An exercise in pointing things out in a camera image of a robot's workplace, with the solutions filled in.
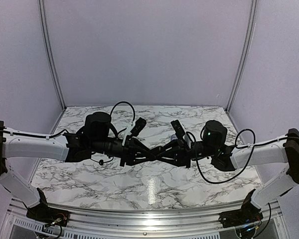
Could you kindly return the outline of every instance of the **marble tabletop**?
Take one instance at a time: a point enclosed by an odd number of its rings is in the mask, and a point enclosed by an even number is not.
[[[56,130],[76,132],[85,117],[97,111],[110,112],[112,107],[69,107]],[[136,118],[143,117],[146,127],[138,139],[147,147],[164,145],[174,134],[170,124],[179,120],[197,140],[208,120],[218,120],[228,129],[226,142],[233,144],[235,131],[228,116],[220,107],[188,106],[135,106]],[[129,106],[118,106],[112,123],[117,130],[125,128],[132,120]],[[93,160],[105,155],[96,154]],[[146,162],[136,166],[119,166],[115,158],[103,166],[92,160],[64,163],[42,159],[32,180],[32,185],[42,189],[48,202],[96,209],[151,210],[175,209],[215,205],[242,200],[252,189],[261,185],[254,167],[247,167],[236,179],[220,184],[206,183],[200,176],[196,163],[190,168],[175,167],[163,162]],[[204,175],[212,181],[226,180],[237,172],[221,172],[207,158],[199,161]]]

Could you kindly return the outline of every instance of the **white wall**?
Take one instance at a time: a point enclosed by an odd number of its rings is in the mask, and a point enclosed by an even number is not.
[[[0,120],[16,129],[49,133],[60,113],[37,2],[0,1]],[[25,178],[33,162],[34,159],[12,160]],[[10,199],[0,185],[0,228]]]
[[[242,83],[230,112],[239,130],[257,141],[299,130],[299,0],[260,2],[255,35]],[[244,139],[251,141],[249,135]],[[264,181],[281,170],[259,166]],[[280,200],[292,239],[299,238],[299,186]]]
[[[47,0],[69,106],[225,106],[250,0]]]

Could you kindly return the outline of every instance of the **white marble surface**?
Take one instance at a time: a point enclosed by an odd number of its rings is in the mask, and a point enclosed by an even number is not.
[[[78,130],[87,115],[110,112],[112,107],[70,107],[66,110],[57,131]],[[228,128],[227,143],[233,144],[236,131],[224,110],[219,107],[135,106],[136,116],[147,121],[140,133],[146,146],[164,145],[174,133],[170,125],[179,120],[197,140],[205,122],[218,120]],[[117,130],[132,119],[129,106],[118,106],[112,115]],[[94,155],[94,160],[108,158]],[[220,172],[210,160],[199,161],[205,176],[213,181],[225,180],[237,172]],[[248,167],[235,180],[211,185],[200,176],[196,164],[191,168],[177,168],[163,162],[147,162],[133,167],[119,166],[119,159],[100,166],[92,160],[64,163],[43,159],[32,181],[41,188],[48,202],[70,206],[101,209],[172,209],[227,203],[245,198],[261,182],[254,167]]]

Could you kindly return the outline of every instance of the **robotic arm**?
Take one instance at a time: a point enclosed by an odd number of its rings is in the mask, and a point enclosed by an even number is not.
[[[179,121],[171,122],[177,139],[164,146],[147,148],[135,137],[145,127],[139,118],[118,137],[111,116],[96,112],[86,117],[85,125],[77,133],[56,135],[34,134],[5,128],[0,121],[0,184],[20,198],[27,206],[27,217],[50,223],[63,215],[60,222],[66,226],[69,212],[48,206],[44,193],[31,186],[6,161],[9,157],[46,157],[65,162],[80,162],[101,153],[121,159],[121,166],[133,166],[147,161],[162,161],[174,166],[190,167],[191,160],[211,157],[211,164],[221,171],[234,171],[249,165],[282,162],[285,169],[259,189],[251,191],[241,209],[222,212],[219,222],[224,228],[257,222],[263,218],[261,208],[273,199],[299,185],[299,132],[290,129],[287,135],[257,144],[227,146],[227,129],[215,120],[204,127],[202,141],[190,142]],[[108,137],[112,130],[115,137]]]

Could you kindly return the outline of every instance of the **enclosure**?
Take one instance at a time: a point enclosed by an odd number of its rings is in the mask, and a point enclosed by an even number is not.
[[[87,115],[110,113],[119,101],[130,102],[147,120],[138,139],[150,148],[170,142],[172,120],[197,140],[208,120],[220,121],[228,144],[245,128],[257,142],[299,130],[299,0],[0,1],[5,125],[75,133]],[[122,129],[131,115],[120,105],[113,124]],[[248,133],[240,139],[253,140]],[[213,185],[194,162],[187,169],[158,161],[120,167],[116,158],[99,165],[108,160],[100,154],[92,159],[8,159],[49,203],[73,210],[69,236],[61,238],[83,238],[84,230],[104,238],[235,238],[214,214],[240,207],[251,190],[285,167],[250,166],[235,180]],[[217,170],[207,158],[200,167],[213,181],[237,174]],[[271,205],[271,223],[259,238],[299,238],[299,186]],[[266,221],[269,209],[263,212]],[[0,185],[0,238],[18,238],[34,227],[17,221],[25,213]]]

